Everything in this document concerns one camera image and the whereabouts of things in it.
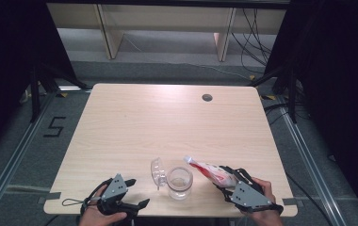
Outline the clear plastic jar lid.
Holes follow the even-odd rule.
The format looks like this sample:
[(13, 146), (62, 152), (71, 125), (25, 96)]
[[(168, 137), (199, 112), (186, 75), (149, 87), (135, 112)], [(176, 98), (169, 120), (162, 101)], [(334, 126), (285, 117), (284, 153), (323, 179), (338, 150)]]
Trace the clear plastic jar lid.
[(166, 185), (166, 171), (162, 160), (159, 157), (151, 162), (151, 175), (157, 189), (160, 189), (162, 186)]

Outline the red and white snack pouch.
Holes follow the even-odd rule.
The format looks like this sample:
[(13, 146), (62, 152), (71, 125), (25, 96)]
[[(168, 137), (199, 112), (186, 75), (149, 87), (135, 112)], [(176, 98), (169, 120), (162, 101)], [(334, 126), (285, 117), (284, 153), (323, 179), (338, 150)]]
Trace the red and white snack pouch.
[(219, 166), (197, 162), (188, 155), (184, 157), (184, 161), (218, 187), (235, 187), (237, 184), (237, 178)]

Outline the black metal stand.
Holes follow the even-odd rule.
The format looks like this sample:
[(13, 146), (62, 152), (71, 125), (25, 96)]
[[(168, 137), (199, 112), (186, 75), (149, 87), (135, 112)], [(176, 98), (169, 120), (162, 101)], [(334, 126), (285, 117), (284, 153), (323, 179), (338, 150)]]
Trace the black metal stand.
[(62, 78), (80, 89), (90, 89), (88, 85), (77, 79), (72, 67), (70, 67), (69, 70), (63, 70), (44, 62), (34, 63), (31, 65), (29, 78), (32, 95), (31, 122), (34, 122), (41, 114), (39, 84), (43, 86), (47, 93), (57, 93), (60, 90), (60, 87), (57, 85), (56, 79)]
[(272, 87), (272, 91), (275, 94), (282, 95), (287, 91), (288, 101), (287, 108), (289, 117), (293, 123), (296, 123), (296, 94), (297, 94), (297, 85), (296, 85), (296, 75), (291, 66), (280, 66), (268, 73), (265, 73), (262, 77), (252, 81), (249, 86), (257, 87), (269, 79), (275, 77), (276, 81)]

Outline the aluminium floor rail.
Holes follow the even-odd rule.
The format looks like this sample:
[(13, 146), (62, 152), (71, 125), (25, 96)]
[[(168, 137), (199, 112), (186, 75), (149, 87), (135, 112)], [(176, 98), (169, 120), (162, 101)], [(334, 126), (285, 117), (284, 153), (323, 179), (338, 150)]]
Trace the aluminium floor rail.
[(19, 143), (13, 148), (8, 162), (4, 166), (2, 172), (0, 173), (0, 201), (7, 190), (8, 184), (10, 183), (12, 177), (14, 176), (16, 170), (20, 166), (24, 155), (26, 154), (30, 143), (32, 142), (34, 136), (39, 130), (40, 124), (43, 120), (44, 114), (53, 102), (56, 94), (54, 92), (49, 92), (45, 95), (42, 103), (41, 109), (37, 116), (32, 118), (28, 125), (26, 126), (23, 135), (19, 139)]
[(347, 223), (339, 209), (338, 203), (335, 200), (332, 191), (329, 189), (328, 184), (325, 182), (324, 177), (318, 168), (318, 165), (312, 156), (298, 125), (294, 123), (290, 117), (290, 111), (281, 107), (281, 112), (284, 114), (287, 129), (297, 146), (301, 159), (310, 175), (312, 183), (318, 196), (320, 197), (326, 216), (328, 217), (331, 225), (347, 226)]

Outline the black curtain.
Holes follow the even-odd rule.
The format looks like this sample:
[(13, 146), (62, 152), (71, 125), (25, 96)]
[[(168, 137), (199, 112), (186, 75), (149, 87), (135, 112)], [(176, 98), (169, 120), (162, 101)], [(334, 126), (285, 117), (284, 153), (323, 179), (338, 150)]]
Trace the black curtain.
[(283, 65), (317, 19), (294, 72), (309, 112), (358, 197), (358, 0), (289, 0), (267, 69)]
[(76, 79), (46, 2), (0, 0), (0, 135), (32, 73)]

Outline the clear glass jar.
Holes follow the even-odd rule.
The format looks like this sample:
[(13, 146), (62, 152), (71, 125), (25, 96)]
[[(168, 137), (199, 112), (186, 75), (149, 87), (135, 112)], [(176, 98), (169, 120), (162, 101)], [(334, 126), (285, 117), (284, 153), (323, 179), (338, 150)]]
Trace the clear glass jar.
[(169, 195), (177, 201), (185, 200), (191, 193), (192, 172), (184, 167), (172, 168), (167, 175)]

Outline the person's right hand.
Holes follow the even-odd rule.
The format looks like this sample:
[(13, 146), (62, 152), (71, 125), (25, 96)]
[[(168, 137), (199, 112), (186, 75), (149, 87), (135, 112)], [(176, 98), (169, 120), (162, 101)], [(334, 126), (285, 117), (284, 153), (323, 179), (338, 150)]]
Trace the person's right hand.
[[(272, 193), (271, 182), (255, 177), (252, 179), (262, 187), (264, 195), (272, 203), (276, 203), (276, 198)], [(284, 226), (283, 221), (276, 210), (265, 210), (251, 214), (246, 213), (246, 216), (253, 220), (257, 226)]]

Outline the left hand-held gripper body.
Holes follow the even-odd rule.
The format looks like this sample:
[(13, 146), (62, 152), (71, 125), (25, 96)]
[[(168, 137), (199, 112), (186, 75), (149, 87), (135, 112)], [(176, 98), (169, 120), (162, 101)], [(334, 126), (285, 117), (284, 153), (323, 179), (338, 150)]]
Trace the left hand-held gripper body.
[(97, 202), (97, 208), (103, 215), (108, 216), (119, 212), (125, 212), (129, 218), (137, 215), (137, 205), (122, 201), (129, 187), (124, 181), (126, 180), (118, 173), (102, 192), (101, 199)]

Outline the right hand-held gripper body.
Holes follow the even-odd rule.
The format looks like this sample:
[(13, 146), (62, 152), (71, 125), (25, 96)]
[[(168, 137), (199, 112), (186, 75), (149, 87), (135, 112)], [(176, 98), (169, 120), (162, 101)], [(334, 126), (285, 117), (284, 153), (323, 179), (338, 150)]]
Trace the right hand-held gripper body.
[(284, 208), (272, 203), (261, 191), (256, 191), (244, 182), (238, 182), (232, 196), (232, 203), (239, 210), (247, 213), (276, 210), (282, 214)]

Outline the person's left hand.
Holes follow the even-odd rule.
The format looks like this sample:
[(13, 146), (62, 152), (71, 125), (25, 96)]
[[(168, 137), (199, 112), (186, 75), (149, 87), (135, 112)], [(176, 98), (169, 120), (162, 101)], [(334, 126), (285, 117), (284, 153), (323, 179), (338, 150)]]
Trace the person's left hand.
[(127, 217), (125, 212), (113, 215), (103, 215), (97, 208), (97, 201), (90, 201), (80, 218), (79, 226), (111, 226), (115, 222), (124, 220)]

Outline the grey tape strip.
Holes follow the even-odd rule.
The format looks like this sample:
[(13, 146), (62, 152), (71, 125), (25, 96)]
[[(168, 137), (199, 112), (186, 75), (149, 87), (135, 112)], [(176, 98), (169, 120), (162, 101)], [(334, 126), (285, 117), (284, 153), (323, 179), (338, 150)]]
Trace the grey tape strip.
[(39, 197), (37, 204), (45, 204), (49, 200), (59, 200), (61, 192), (48, 193), (44, 197)]
[(297, 205), (298, 207), (304, 207), (303, 201), (297, 200), (295, 198), (285, 198), (283, 199), (284, 205)]

